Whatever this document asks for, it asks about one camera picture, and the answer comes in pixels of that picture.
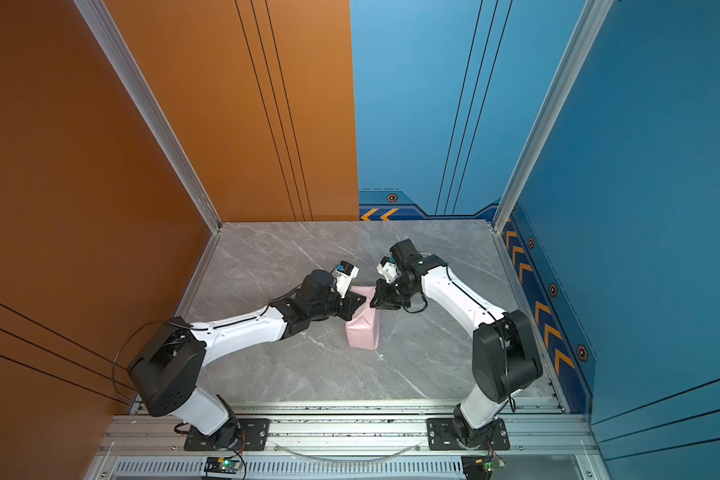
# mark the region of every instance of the gray marble tabletop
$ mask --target gray marble tabletop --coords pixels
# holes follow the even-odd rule
[[[340,260],[360,271],[353,285],[374,285],[389,247],[410,238],[437,254],[472,289],[506,310],[517,303],[489,225],[482,220],[224,224],[187,321],[220,320],[255,310]],[[381,312],[376,350],[347,343],[338,318],[313,322],[289,339],[218,359],[198,384],[228,402],[464,398],[474,380],[471,340],[440,305]],[[538,379],[522,396],[550,396]]]

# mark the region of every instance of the pink wrapped package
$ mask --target pink wrapped package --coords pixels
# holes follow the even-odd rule
[[[374,286],[350,286],[350,291],[365,296],[365,303],[346,322],[347,341],[356,349],[374,350],[378,346],[378,310],[371,308],[371,299],[376,291]]]

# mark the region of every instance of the black line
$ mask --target black line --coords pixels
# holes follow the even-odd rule
[[[253,53],[251,53],[251,45],[248,43],[248,35],[246,34],[246,26],[242,24],[242,15],[240,14],[240,6],[235,0],[235,8],[237,8],[237,16],[240,19],[240,28],[242,28],[242,36],[246,40],[246,46],[248,47],[248,55],[251,58],[251,66],[253,67],[253,76],[256,77],[256,85],[259,86],[259,95],[262,97],[262,105],[264,107],[264,115],[266,115],[266,122],[269,125],[269,133],[272,136],[272,145],[275,147],[275,154],[277,155],[277,161],[280,164],[280,173],[282,173],[282,182],[286,186],[286,194],[288,194],[288,203],[291,205],[291,213],[293,213],[293,221],[296,221],[296,210],[293,209],[293,200],[291,200],[291,191],[288,189],[288,182],[286,181],[286,171],[282,168],[282,160],[280,160],[280,152],[277,149],[277,142],[275,142],[275,131],[272,129],[272,122],[269,121],[269,112],[266,110],[266,102],[264,101],[264,93],[262,92],[262,86],[259,83],[259,74],[256,72],[256,64],[253,63]]]
[[[488,41],[490,40],[490,33],[494,29],[494,20],[496,19],[496,9],[499,7],[499,0],[496,0],[494,6],[494,14],[490,17],[490,26],[488,27],[488,36],[485,38],[485,47],[483,47],[483,57],[480,59],[480,68],[478,69],[478,79],[474,82],[474,90],[472,91],[472,99],[469,102],[469,110],[467,112],[467,121],[464,123],[464,131],[461,132],[461,143],[458,146],[458,154],[456,155],[456,165],[454,165],[454,176],[451,177],[451,187],[448,188],[448,197],[445,199],[445,209],[443,214],[448,210],[448,202],[451,200],[451,191],[454,188],[454,180],[456,179],[456,170],[458,169],[458,159],[461,157],[461,149],[464,146],[464,138],[467,136],[467,128],[469,128],[469,118],[472,115],[472,105],[474,105],[474,94],[478,91],[478,84],[480,83],[480,74],[483,71],[483,62],[485,61],[485,53],[488,50]]]
[[[632,408],[631,410],[627,410],[626,412],[622,412],[622,413],[619,413],[619,414],[617,414],[617,415],[610,416],[610,417],[604,418],[604,419],[602,419],[602,420],[598,420],[597,422],[594,422],[592,425],[597,425],[598,423],[607,422],[608,420],[613,420],[613,419],[616,418],[616,417],[621,417],[622,415],[626,415],[627,413],[632,413],[632,412],[634,412],[635,410],[640,410],[641,408],[646,408],[646,407],[648,407],[648,406],[655,405],[655,404],[657,404],[657,403],[659,403],[659,402],[663,402],[664,400],[669,400],[670,398],[675,398],[676,396],[681,396],[681,395],[684,394],[684,393],[692,392],[693,390],[698,390],[698,389],[701,389],[701,388],[703,388],[703,387],[709,386],[709,385],[711,385],[711,384],[713,384],[713,383],[717,383],[717,382],[720,382],[720,378],[719,378],[719,379],[710,380],[710,381],[707,382],[707,383],[702,383],[701,385],[695,386],[695,387],[693,387],[693,388],[691,388],[691,389],[683,390],[683,391],[681,391],[681,392],[675,393],[675,394],[670,395],[670,396],[666,396],[666,397],[664,397],[664,398],[659,398],[658,400],[654,400],[654,401],[652,401],[652,402],[646,403],[645,405]]]
[[[72,382],[72,381],[70,381],[70,380],[63,379],[63,378],[61,378],[61,377],[59,377],[59,376],[54,375],[53,373],[48,373],[48,372],[46,372],[45,370],[36,369],[36,368],[34,368],[33,366],[29,366],[29,365],[27,365],[26,363],[20,362],[19,360],[13,360],[13,359],[11,359],[11,358],[9,358],[9,357],[6,357],[5,355],[1,355],[1,354],[0,354],[0,358],[1,358],[1,359],[4,359],[4,360],[9,360],[10,362],[13,362],[13,363],[17,363],[17,364],[19,364],[19,365],[21,365],[21,366],[25,366],[25,367],[27,367],[29,370],[35,370],[36,372],[42,373],[42,374],[44,374],[44,375],[48,375],[48,376],[53,377],[53,378],[55,378],[55,379],[61,380],[62,382],[69,383],[70,385],[78,386],[79,388],[81,388],[81,389],[83,389],[83,390],[87,390],[87,391],[89,391],[89,392],[95,393],[95,394],[100,395],[100,396],[102,396],[102,397],[104,397],[104,398],[108,398],[108,399],[110,399],[110,400],[115,400],[116,402],[120,402],[120,403],[123,403],[123,404],[125,404],[125,405],[130,405],[128,402],[124,402],[123,400],[120,400],[119,398],[110,397],[110,396],[105,395],[105,394],[103,394],[103,393],[101,393],[101,392],[97,392],[96,390],[89,389],[89,388],[86,387],[86,386],[82,386],[82,385],[80,385],[80,384],[78,384],[78,383],[75,383],[75,382]]]
[[[604,460],[606,462],[608,462],[609,460],[618,460],[619,458],[635,457],[638,455],[645,455],[647,453],[664,452],[666,450],[674,450],[675,448],[692,447],[694,445],[702,445],[704,443],[712,443],[712,442],[719,442],[719,441],[720,441],[720,437],[710,438],[709,440],[701,440],[700,442],[685,443],[683,445],[678,445],[678,446],[673,446],[673,447],[664,447],[664,448],[657,448],[655,450],[648,450],[647,452],[631,453],[629,455],[622,455],[622,456],[612,457],[612,458],[604,458]]]
[[[105,379],[107,379],[107,380],[111,380],[111,378],[109,378],[108,376],[106,376],[106,375],[103,374],[103,373],[98,373],[96,370],[89,369],[89,368],[86,367],[85,365],[81,365],[81,364],[77,363],[75,360],[70,360],[70,359],[68,359],[68,358],[65,357],[65,356],[59,355],[59,354],[56,353],[56,352],[52,352],[52,351],[48,350],[47,348],[44,348],[44,347],[42,347],[42,346],[39,346],[37,343],[30,342],[29,340],[27,340],[27,339],[25,339],[25,338],[22,338],[22,337],[20,337],[19,335],[16,335],[15,333],[11,333],[11,332],[9,332],[9,331],[7,331],[7,330],[3,330],[3,329],[1,329],[1,328],[0,328],[0,331],[1,331],[2,333],[7,333],[7,334],[9,334],[9,335],[12,336],[13,338],[19,339],[19,340],[21,340],[22,342],[29,343],[30,345],[35,346],[35,347],[39,348],[40,350],[43,350],[44,352],[48,352],[49,354],[51,354],[51,355],[53,355],[53,356],[56,356],[56,357],[58,357],[58,358],[60,358],[60,359],[62,359],[62,360],[67,360],[69,363],[73,363],[73,364],[77,365],[77,366],[78,366],[79,368],[81,368],[81,369],[86,369],[86,370],[88,370],[89,372],[95,373],[95,374],[97,374],[97,375],[100,376],[100,377],[103,377],[103,378],[105,378]],[[117,383],[119,383],[120,385],[124,386],[125,388],[129,388],[129,389],[131,389],[131,390],[136,390],[136,389],[133,388],[132,386],[128,386],[128,385],[126,385],[125,383],[120,383],[120,382],[117,382]]]
[[[291,177],[293,177],[293,187],[296,188],[296,198],[298,198],[298,208],[302,211],[302,218],[306,220],[304,215],[304,206],[302,206],[302,196],[298,192],[298,183],[296,182],[296,172],[293,169],[293,160],[291,160],[291,150],[288,148],[288,139],[286,138],[286,129],[282,126],[282,116],[280,115],[280,107],[277,104],[277,94],[275,93],[275,84],[272,82],[272,73],[269,71],[269,62],[266,59],[266,50],[264,50],[264,41],[262,40],[262,31],[259,29],[259,19],[256,17],[256,8],[251,2],[251,10],[253,10],[253,21],[256,22],[256,31],[259,33],[259,44],[262,46],[262,55],[264,55],[264,65],[266,66],[266,74],[269,76],[269,87],[272,89],[272,99],[275,101],[275,110],[277,111],[277,119],[280,121],[280,131],[282,132],[282,141],[286,144],[286,154],[288,155],[288,165],[291,166]]]
[[[616,437],[606,438],[605,440],[598,440],[597,443],[610,442],[611,440],[616,440],[617,438],[628,437],[628,436],[630,436],[630,435],[635,435],[635,434],[637,434],[637,433],[643,433],[643,432],[647,432],[647,431],[649,431],[649,430],[653,430],[654,428],[661,428],[661,427],[666,427],[666,426],[669,426],[669,425],[674,425],[674,424],[676,424],[676,423],[681,423],[681,422],[684,422],[684,421],[686,421],[686,420],[693,420],[694,418],[699,418],[699,417],[708,416],[708,415],[711,415],[711,414],[713,414],[713,413],[720,413],[720,408],[718,408],[717,410],[711,410],[710,412],[704,412],[704,413],[700,413],[700,414],[698,414],[698,415],[681,418],[680,420],[672,420],[672,422],[662,423],[661,425],[657,425],[657,426],[654,426],[654,427],[643,428],[642,430],[637,430],[636,432],[625,433],[624,435],[619,435],[619,436],[616,436]]]
[[[32,320],[31,318],[29,318],[29,317],[26,316],[25,314],[20,313],[20,312],[17,312],[16,310],[10,308],[8,305],[5,305],[4,303],[0,303],[0,306],[2,306],[3,308],[5,308],[5,309],[8,310],[9,312],[13,312],[13,313],[15,313],[16,315],[19,315],[21,318],[23,318],[23,319],[25,319],[25,320],[28,320],[28,321],[34,323],[35,325],[37,325],[37,326],[40,327],[40,328],[45,329],[45,330],[53,333],[53,334],[56,335],[56,336],[60,336],[60,337],[63,338],[64,340],[67,340],[69,343],[72,343],[72,344],[74,344],[74,345],[77,345],[79,348],[85,350],[86,352],[93,353],[93,354],[96,355],[97,357],[106,360],[107,363],[112,363],[112,360],[109,360],[109,359],[106,358],[104,355],[100,355],[100,354],[96,353],[95,351],[89,349],[88,347],[82,346],[82,345],[79,344],[78,342],[76,342],[76,341],[74,341],[74,340],[72,340],[72,339],[70,339],[70,338],[68,338],[68,337],[66,337],[66,336],[58,333],[58,332],[55,331],[55,330],[52,330],[52,329],[48,328],[47,326],[43,325],[42,323],[40,323],[40,322],[38,322],[38,321],[36,321],[36,320]],[[123,369],[123,370],[127,370],[127,369],[126,369],[124,366],[122,366],[122,365],[118,365],[118,367],[121,368],[121,369]]]
[[[499,50],[501,49],[501,41],[504,39],[504,30],[507,29],[507,20],[509,20],[509,12],[512,11],[512,2],[510,0],[509,9],[507,10],[507,17],[504,19],[504,27],[501,29],[501,36],[499,37],[499,45],[496,47],[496,55],[494,56],[494,64],[490,67],[490,75],[488,76],[488,84],[485,86],[485,94],[483,95],[483,103],[480,106],[480,113],[478,114],[478,122],[474,126],[474,132],[472,132],[472,141],[469,145],[469,152],[467,152],[467,159],[464,161],[464,169],[461,171],[461,180],[458,183],[458,191],[456,192],[456,199],[454,200],[454,208],[451,213],[456,211],[456,203],[458,202],[458,196],[461,193],[461,185],[464,182],[464,174],[467,173],[467,165],[469,164],[469,156],[472,155],[472,146],[474,145],[474,138],[478,134],[478,127],[480,126],[480,117],[483,114],[483,107],[485,106],[485,99],[488,96],[488,88],[490,87],[490,80],[494,77],[494,69],[496,68],[496,59],[499,58]]]
[[[264,0],[266,5],[266,16],[269,19],[269,30],[272,32],[272,43],[275,44],[275,56],[277,56],[277,66],[280,69],[280,80],[282,80],[282,91],[286,94],[286,106],[288,107],[288,116],[291,119],[291,131],[293,132],[293,141],[296,144],[296,157],[298,158],[298,168],[302,171],[302,181],[304,182],[304,194],[307,197],[307,208],[309,209],[309,218],[314,221],[312,215],[312,204],[309,202],[309,188],[307,188],[307,178],[304,176],[304,167],[302,166],[302,154],[298,150],[298,138],[296,137],[296,126],[293,124],[293,114],[291,114],[291,104],[288,101],[288,90],[286,90],[286,79],[282,75],[282,65],[280,65],[280,53],[277,51],[277,40],[275,40],[275,28],[272,26],[272,17],[269,15],[269,3]]]
[[[474,33],[472,34],[472,45],[469,47],[469,56],[467,56],[467,67],[464,69],[464,80],[461,81],[461,93],[458,96],[458,105],[456,106],[456,117],[454,118],[454,128],[451,131],[451,141],[448,142],[448,153],[445,155],[445,167],[443,167],[443,179],[440,180],[440,192],[438,193],[438,203],[434,206],[434,214],[438,214],[440,208],[440,197],[443,194],[443,185],[445,183],[445,172],[448,171],[448,157],[451,156],[451,146],[454,142],[454,134],[456,133],[456,121],[458,120],[458,111],[461,108],[461,97],[464,96],[464,86],[467,83],[467,72],[469,72],[469,61],[472,59],[472,49],[474,48],[474,37],[478,34],[478,24],[480,23],[480,12],[483,11],[483,0],[480,0],[480,8],[478,9],[478,20],[474,23]]]

